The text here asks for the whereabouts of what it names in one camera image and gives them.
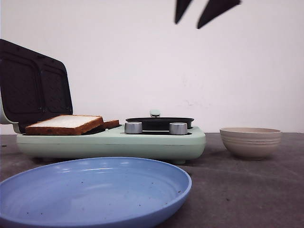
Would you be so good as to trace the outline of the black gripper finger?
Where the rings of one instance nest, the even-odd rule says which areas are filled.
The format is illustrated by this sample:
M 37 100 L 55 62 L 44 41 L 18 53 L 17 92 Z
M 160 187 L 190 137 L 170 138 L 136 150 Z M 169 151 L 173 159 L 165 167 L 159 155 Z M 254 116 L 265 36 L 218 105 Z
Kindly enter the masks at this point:
M 178 24 L 182 16 L 186 12 L 188 6 L 191 4 L 192 0 L 176 0 L 175 7 L 175 24 Z
M 197 29 L 202 28 L 219 15 L 225 13 L 240 3 L 240 0 L 209 0 L 198 20 Z

